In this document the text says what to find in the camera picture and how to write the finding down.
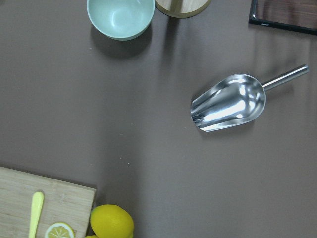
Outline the black framed glass tray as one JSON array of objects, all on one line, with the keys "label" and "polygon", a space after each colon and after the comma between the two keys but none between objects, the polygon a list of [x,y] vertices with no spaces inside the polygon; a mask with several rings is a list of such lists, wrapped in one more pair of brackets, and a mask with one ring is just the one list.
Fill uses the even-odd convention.
[{"label": "black framed glass tray", "polygon": [[317,2],[315,0],[253,0],[249,23],[316,35]]}]

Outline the whole lemon upper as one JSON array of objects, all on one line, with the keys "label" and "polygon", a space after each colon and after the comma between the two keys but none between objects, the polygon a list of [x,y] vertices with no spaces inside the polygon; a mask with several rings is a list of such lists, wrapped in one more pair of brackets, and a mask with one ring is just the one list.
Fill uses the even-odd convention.
[{"label": "whole lemon upper", "polygon": [[134,221],[123,208],[106,204],[91,212],[90,225],[98,238],[133,238]]}]

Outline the mint green bowl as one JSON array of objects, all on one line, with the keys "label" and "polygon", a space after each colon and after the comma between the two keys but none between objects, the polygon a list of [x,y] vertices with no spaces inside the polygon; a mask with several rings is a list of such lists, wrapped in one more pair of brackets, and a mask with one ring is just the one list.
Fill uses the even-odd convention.
[{"label": "mint green bowl", "polygon": [[103,35],[128,41],[143,34],[155,11],[153,0],[89,0],[87,13],[92,25]]}]

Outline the yellow plastic knife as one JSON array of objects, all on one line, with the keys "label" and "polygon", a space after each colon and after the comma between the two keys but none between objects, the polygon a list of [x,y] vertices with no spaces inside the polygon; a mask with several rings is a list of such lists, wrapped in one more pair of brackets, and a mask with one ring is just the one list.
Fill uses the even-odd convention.
[{"label": "yellow plastic knife", "polygon": [[32,196],[28,238],[35,238],[44,203],[44,194],[37,191]]}]

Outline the metal ice scoop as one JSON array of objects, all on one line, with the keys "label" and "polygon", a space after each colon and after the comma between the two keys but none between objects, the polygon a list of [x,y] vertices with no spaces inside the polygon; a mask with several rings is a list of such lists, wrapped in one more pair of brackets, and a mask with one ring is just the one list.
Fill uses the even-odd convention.
[{"label": "metal ice scoop", "polygon": [[309,72],[304,64],[265,83],[247,74],[231,75],[193,100],[193,123],[211,132],[249,123],[261,115],[266,92]]}]

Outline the bamboo cutting board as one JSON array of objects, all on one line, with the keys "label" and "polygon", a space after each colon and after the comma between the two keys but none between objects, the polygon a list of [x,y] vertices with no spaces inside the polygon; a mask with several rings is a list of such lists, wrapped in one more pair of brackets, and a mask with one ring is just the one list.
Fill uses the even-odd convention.
[{"label": "bamboo cutting board", "polygon": [[37,191],[44,194],[38,238],[43,238],[48,227],[57,222],[70,225],[77,238],[85,237],[96,189],[1,167],[2,238],[28,237],[32,196]]}]

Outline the lemon slice upper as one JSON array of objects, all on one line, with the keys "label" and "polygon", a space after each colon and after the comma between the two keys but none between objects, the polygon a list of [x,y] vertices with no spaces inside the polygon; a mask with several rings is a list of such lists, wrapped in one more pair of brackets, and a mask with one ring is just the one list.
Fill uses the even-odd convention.
[{"label": "lemon slice upper", "polygon": [[50,225],[46,232],[45,238],[75,238],[75,232],[70,225],[63,222],[57,222]]}]

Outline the wooden cup stand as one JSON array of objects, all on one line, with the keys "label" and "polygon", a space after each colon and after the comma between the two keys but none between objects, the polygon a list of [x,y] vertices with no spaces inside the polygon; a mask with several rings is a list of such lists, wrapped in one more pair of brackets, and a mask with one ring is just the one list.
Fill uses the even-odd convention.
[{"label": "wooden cup stand", "polygon": [[189,18],[205,10],[211,0],[155,0],[162,13],[174,18]]}]

